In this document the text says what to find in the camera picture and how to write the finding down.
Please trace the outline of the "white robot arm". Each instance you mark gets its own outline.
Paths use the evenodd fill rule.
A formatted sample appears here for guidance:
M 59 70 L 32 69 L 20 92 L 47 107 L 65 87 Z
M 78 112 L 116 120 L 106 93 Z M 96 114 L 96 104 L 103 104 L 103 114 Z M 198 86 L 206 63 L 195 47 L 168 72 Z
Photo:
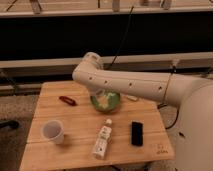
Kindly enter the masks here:
M 90 94 L 114 91 L 164 102 L 179 109 L 177 171 L 213 171 L 213 80 L 156 72 L 110 71 L 102 58 L 88 52 L 72 73 Z

